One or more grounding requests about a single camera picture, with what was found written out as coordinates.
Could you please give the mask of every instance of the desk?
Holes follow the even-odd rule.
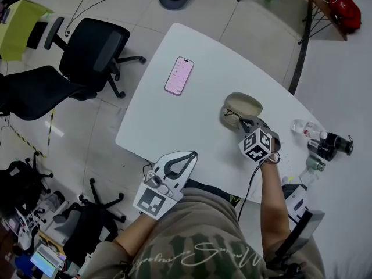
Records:
[[[4,61],[21,61],[26,50],[27,40],[37,22],[46,12],[44,6],[20,0],[12,4],[5,24],[0,24],[0,55]]]
[[[164,85],[179,56],[195,64],[182,94],[175,96]],[[293,135],[289,127],[293,119],[318,121],[253,63],[178,23],[168,31],[139,82],[116,143],[152,162],[175,151],[197,151],[193,180],[245,197],[256,164],[242,156],[238,137],[219,120],[225,98],[236,91],[260,101],[260,118],[279,134],[281,177],[300,175],[309,154],[306,138]],[[257,173],[249,200],[260,202],[261,179]]]

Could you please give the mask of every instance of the clear plastic bottle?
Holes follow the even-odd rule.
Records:
[[[327,138],[327,132],[323,131],[319,125],[301,119],[293,120],[291,130],[296,133],[302,133],[317,141],[325,140]]]

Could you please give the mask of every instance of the red bag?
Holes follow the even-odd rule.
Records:
[[[335,16],[340,28],[347,33],[353,33],[360,29],[362,14],[352,0],[328,0],[331,14]]]

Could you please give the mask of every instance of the camouflage shirt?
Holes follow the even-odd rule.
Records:
[[[293,262],[305,266],[305,278],[324,278],[314,241],[292,255],[289,263]],[[80,279],[122,278],[123,263],[131,264],[128,276],[138,279],[254,279],[280,274],[268,270],[265,260],[245,242],[233,206],[195,188],[184,189],[183,199],[159,220],[133,260],[117,244],[102,242]]]

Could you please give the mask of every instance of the phone screen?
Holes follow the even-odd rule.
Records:
[[[178,57],[165,84],[165,90],[180,95],[193,66],[193,61]]]

